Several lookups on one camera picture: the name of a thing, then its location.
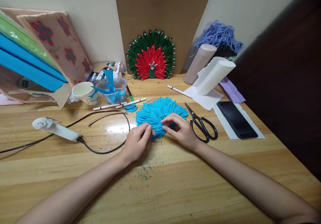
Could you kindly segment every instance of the red flower pattern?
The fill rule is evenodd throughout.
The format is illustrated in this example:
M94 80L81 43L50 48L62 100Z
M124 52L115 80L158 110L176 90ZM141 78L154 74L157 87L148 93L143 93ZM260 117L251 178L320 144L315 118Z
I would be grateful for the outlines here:
M65 57L68 61L72 62L73 65L75 65L77 58L72 48L65 48Z
M51 46L54 46L54 43L51 39L54 34L50 28L46 27L40 20L37 22L30 22L30 26L36 30L41 41L47 42Z
M87 59L84 58L84 61L82 62L83 66L85 67L85 71L86 73L89 73L90 72L90 63L87 62Z
M64 18L61 17L60 19L58 19L58 23L60 24L60 26L63 28L64 33L66 36L71 35L70 30L69 30L69 26L68 24L65 22Z
M75 84L75 85L76 85L76 84L79 84L79 83L81 83L80 80L74 80L74 84Z
M135 66L137 67L137 71L141 80L148 78L148 71L150 70L151 66L155 67L154 72L156 78L164 79L167 61L164 60L166 56L163 55L164 52L161 52L161 50L162 48L159 47L155 51L155 45L153 45L151 48L147 47L147 51L142 50L142 54L137 53L138 58L136 58L137 64L135 64Z

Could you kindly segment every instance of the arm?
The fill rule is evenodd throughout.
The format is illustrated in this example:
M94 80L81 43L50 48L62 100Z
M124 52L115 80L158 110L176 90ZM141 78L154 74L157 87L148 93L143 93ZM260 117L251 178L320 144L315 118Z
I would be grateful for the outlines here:
M320 213L295 193L241 161L199 141L189 123L177 114L170 114L163 124L175 122L180 130L163 126L183 146L195 152L235 187L251 199L267 215L280 223L318 223Z
M53 193L16 223L71 223L115 175L139 159L152 132L148 123L132 128L121 152Z

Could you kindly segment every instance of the white wall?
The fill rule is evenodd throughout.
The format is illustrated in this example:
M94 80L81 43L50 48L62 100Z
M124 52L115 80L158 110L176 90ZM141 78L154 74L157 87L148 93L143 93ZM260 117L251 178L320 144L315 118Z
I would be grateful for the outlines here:
M65 11L92 63L125 63L116 0L0 0L0 6Z
M192 46L204 29L219 19L234 26L236 39L248 47L291 1L209 0ZM0 6L65 11L91 62L115 60L125 63L116 0L0 0ZM185 69L191 61L192 58L187 58Z
M193 58L193 46L212 22L219 20L235 28L235 37L242 41L244 50L288 6L292 0L208 0L197 28L183 69L188 69Z

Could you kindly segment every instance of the dark wooden door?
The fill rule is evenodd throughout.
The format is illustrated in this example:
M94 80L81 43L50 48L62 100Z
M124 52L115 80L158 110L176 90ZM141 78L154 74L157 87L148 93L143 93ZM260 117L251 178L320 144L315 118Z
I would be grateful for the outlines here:
M320 0L295 0L236 65L246 104L321 180Z

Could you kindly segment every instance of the scissor blade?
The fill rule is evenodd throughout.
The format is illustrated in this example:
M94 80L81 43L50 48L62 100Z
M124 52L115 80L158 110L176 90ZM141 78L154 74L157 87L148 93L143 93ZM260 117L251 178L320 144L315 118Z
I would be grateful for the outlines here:
M185 105L186 105L188 111L191 113L191 115L193 115L193 114L192 114L193 110L188 106L188 104L187 104L186 102L185 102Z

